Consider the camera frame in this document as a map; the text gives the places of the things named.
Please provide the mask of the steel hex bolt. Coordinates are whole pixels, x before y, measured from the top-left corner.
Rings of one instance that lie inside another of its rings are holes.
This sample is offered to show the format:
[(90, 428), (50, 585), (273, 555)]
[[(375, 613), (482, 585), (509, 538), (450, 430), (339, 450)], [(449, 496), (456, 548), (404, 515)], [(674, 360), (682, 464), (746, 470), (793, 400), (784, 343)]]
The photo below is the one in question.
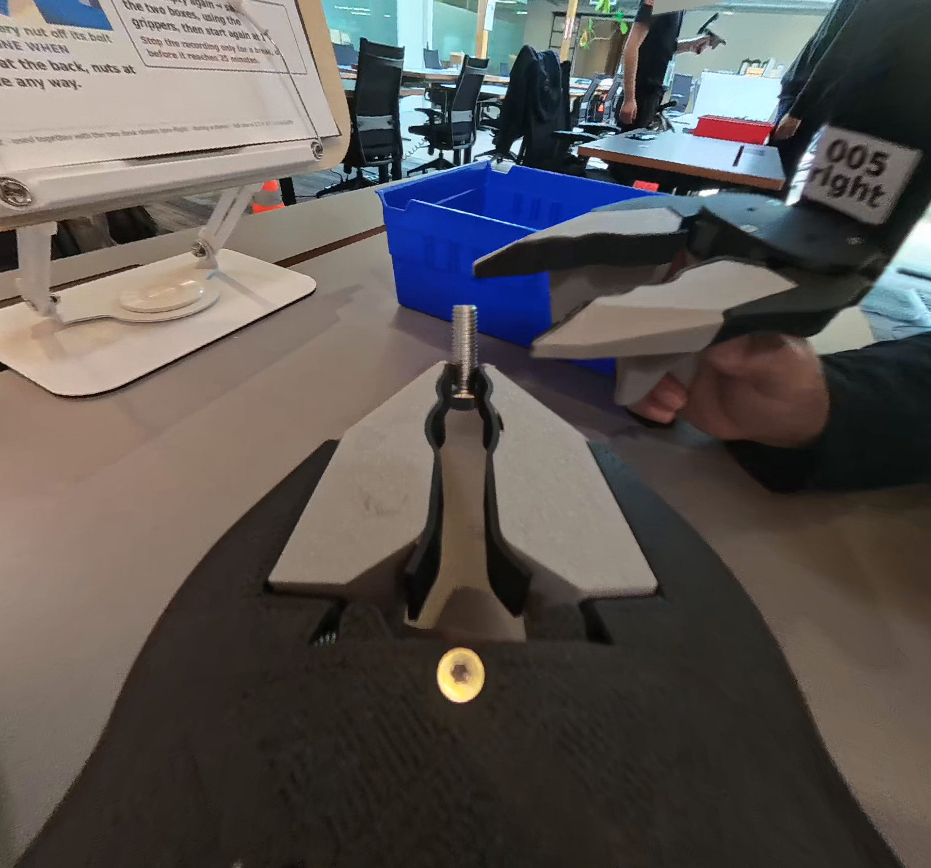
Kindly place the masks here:
[(459, 409), (475, 405), (479, 311), (475, 305), (455, 305), (451, 311), (451, 354), (448, 365), (452, 405)]

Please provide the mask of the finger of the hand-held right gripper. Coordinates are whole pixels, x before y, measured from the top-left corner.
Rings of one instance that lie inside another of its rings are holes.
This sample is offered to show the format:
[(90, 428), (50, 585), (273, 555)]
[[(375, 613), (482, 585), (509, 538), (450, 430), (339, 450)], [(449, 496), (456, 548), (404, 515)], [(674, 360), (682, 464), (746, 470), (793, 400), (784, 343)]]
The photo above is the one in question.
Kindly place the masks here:
[(571, 361), (614, 359), (614, 400), (634, 405), (669, 373), (690, 382), (698, 354), (711, 344), (727, 311), (795, 287), (765, 267), (713, 260), (661, 284), (590, 300), (535, 339), (530, 354)]
[(479, 279), (546, 274), (553, 324), (600, 296), (669, 280), (687, 262), (694, 198), (638, 198), (513, 241), (473, 265)]

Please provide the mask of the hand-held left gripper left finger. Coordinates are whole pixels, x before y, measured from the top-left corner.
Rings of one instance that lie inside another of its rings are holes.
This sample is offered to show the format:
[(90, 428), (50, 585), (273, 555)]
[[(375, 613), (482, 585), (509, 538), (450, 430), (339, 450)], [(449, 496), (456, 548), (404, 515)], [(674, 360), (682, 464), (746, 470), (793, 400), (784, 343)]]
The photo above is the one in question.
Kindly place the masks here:
[(268, 577), (278, 594), (406, 607), (439, 568), (445, 362), (347, 430)]

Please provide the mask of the blue plastic bin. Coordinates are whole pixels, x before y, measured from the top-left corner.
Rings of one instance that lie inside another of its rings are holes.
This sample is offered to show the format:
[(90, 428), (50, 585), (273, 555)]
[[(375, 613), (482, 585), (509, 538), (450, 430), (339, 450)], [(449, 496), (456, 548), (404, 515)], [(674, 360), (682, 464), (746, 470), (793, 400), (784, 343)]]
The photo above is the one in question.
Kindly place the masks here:
[(659, 197), (588, 177), (489, 161), (419, 175), (377, 191), (401, 306), (450, 321), (475, 305), (483, 335), (528, 348), (552, 326), (545, 272), (477, 279), (473, 264), (529, 233), (589, 210)]

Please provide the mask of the person's right hand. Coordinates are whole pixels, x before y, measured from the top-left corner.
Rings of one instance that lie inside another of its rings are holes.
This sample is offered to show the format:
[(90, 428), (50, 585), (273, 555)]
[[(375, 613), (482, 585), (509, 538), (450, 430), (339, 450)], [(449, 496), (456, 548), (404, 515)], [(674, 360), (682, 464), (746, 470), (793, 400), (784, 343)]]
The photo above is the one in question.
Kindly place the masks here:
[(823, 365), (809, 343), (757, 335), (704, 350), (690, 385), (666, 374), (628, 411), (662, 425), (682, 419), (722, 442), (798, 448), (824, 431), (830, 408)]

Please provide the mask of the black office chair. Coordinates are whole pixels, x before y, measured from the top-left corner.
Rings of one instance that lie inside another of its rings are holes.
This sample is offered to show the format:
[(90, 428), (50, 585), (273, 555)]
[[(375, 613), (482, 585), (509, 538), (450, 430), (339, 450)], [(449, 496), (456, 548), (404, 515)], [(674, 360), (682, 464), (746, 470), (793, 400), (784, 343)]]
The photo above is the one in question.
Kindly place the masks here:
[(404, 49), (359, 40), (355, 92), (350, 102), (351, 134), (343, 170), (355, 176), (344, 181), (348, 188), (375, 185), (365, 170), (378, 171), (378, 183), (400, 180), (403, 147), (401, 139), (401, 81)]
[(452, 91), (445, 94), (440, 108), (416, 109), (426, 117), (425, 124), (412, 126), (412, 134), (424, 138), (430, 155), (438, 156), (408, 171), (407, 176), (431, 170), (443, 171), (469, 164), (477, 137), (476, 110), (488, 59), (466, 56)]
[[(569, 85), (569, 104), (571, 107), (570, 85)], [(578, 155), (576, 147), (580, 144), (594, 140), (594, 135), (583, 130), (576, 129), (572, 121), (572, 107), (570, 108), (570, 124), (572, 128), (568, 132), (559, 133), (556, 140), (540, 151), (530, 153), (529, 150), (521, 152), (521, 142), (517, 141), (511, 148), (514, 159), (505, 159), (495, 154), (497, 158), (505, 161), (512, 161), (519, 166), (531, 169), (538, 169), (557, 174), (568, 176), (584, 176), (586, 173), (587, 158)]]

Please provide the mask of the red plastic bin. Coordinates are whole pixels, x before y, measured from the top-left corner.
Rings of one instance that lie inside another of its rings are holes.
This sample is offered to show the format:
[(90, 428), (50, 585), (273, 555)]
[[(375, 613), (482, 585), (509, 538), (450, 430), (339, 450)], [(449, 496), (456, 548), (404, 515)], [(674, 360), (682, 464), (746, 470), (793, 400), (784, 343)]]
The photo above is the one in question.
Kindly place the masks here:
[(692, 135), (704, 139), (766, 145), (774, 123), (741, 117), (704, 115), (697, 119)]

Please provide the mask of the black jacket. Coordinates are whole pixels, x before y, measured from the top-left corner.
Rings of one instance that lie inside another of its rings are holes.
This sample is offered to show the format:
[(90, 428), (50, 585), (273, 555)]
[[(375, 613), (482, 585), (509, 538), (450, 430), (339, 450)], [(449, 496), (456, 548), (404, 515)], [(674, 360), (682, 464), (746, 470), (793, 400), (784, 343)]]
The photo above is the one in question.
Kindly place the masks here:
[(495, 154), (514, 159), (511, 148), (540, 151), (562, 132), (569, 121), (571, 66), (552, 49), (537, 50), (525, 44), (512, 65), (494, 136)]

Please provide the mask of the person's right forearm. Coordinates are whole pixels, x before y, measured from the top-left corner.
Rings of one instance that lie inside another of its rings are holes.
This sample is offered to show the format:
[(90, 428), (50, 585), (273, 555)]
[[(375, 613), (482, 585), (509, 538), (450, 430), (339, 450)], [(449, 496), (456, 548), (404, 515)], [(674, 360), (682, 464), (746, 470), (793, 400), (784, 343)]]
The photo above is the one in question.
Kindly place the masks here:
[(830, 396), (824, 430), (800, 448), (724, 444), (778, 493), (890, 489), (930, 482), (930, 336), (821, 358)]

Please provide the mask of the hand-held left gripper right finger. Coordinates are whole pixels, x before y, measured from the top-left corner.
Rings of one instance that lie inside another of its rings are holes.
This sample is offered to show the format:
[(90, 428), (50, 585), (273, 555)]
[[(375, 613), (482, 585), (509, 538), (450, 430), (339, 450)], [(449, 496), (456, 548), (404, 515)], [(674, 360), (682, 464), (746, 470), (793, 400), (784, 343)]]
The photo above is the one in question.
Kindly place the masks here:
[(586, 437), (491, 364), (481, 368), (486, 592), (482, 636), (531, 610), (658, 592)]

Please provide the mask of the wooden backing board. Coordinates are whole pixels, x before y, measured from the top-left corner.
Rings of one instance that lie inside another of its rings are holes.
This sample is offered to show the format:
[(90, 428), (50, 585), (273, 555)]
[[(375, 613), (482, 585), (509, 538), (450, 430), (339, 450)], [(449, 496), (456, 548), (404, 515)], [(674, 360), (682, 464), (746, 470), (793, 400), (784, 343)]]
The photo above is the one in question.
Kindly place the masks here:
[(330, 29), (322, 1), (296, 0), (296, 3), (305, 26), (308, 45), (320, 76), (321, 87), (326, 94), (332, 117), (338, 128), (336, 136), (323, 141), (322, 158), (311, 170), (312, 173), (319, 173), (336, 169), (339, 164), (342, 164), (351, 136), (350, 111), (346, 92), (343, 89), (343, 80), (333, 51)]

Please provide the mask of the green paper decoration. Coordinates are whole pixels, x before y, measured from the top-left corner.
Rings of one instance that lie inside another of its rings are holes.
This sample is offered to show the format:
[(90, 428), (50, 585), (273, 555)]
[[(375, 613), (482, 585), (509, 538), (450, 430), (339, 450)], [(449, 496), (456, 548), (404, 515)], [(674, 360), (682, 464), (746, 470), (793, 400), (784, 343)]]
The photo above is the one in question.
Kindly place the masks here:
[(605, 19), (614, 24), (609, 36), (614, 34), (626, 36), (629, 30), (629, 20), (625, 10), (620, 7), (620, 3), (617, 0), (595, 0), (593, 11), (580, 15), (580, 30), (577, 38), (579, 48), (588, 49), (595, 40), (600, 39), (596, 22)]

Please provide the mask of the wooden office desk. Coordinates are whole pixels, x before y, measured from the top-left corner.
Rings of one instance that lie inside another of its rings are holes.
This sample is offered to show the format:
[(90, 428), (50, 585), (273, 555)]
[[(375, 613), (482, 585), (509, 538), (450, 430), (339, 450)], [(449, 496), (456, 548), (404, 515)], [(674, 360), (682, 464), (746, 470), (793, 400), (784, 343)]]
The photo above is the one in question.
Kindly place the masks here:
[(580, 156), (605, 163), (733, 184), (764, 191), (785, 184), (781, 158), (769, 145), (696, 137), (689, 133), (634, 130), (580, 144)]

